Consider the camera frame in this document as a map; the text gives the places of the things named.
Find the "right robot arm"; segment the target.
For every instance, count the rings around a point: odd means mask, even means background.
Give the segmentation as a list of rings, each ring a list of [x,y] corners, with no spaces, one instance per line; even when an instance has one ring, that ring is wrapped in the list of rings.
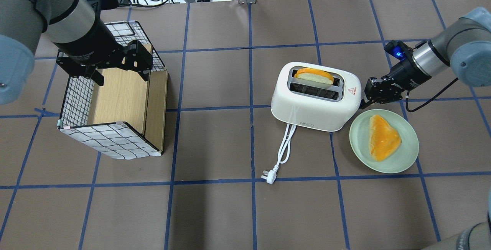
[[[400,101],[404,92],[409,94],[446,69],[467,86],[490,86],[490,19],[488,10],[477,7],[434,38],[412,48],[401,41],[388,42],[384,50],[398,63],[387,75],[368,79],[359,108]]]

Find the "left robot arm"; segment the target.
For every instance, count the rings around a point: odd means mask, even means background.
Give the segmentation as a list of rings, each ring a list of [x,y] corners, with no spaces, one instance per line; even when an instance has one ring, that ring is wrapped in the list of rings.
[[[137,72],[144,81],[153,68],[152,54],[137,40],[123,46],[100,19],[117,0],[0,0],[1,104],[16,101],[35,65],[40,37],[58,48],[56,62],[72,78],[104,85],[100,69]]]

